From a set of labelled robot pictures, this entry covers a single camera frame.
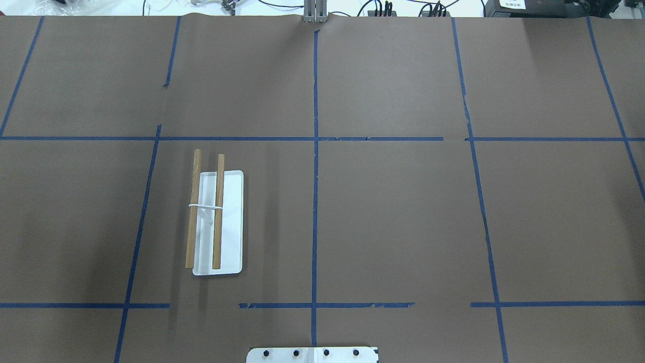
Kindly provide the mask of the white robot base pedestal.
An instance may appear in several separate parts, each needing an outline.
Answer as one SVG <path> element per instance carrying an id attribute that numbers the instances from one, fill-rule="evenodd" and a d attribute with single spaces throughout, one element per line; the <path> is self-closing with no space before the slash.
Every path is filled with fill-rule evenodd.
<path id="1" fill-rule="evenodd" d="M 246 362 L 379 362 L 379 354 L 369 346 L 258 347 Z"/>

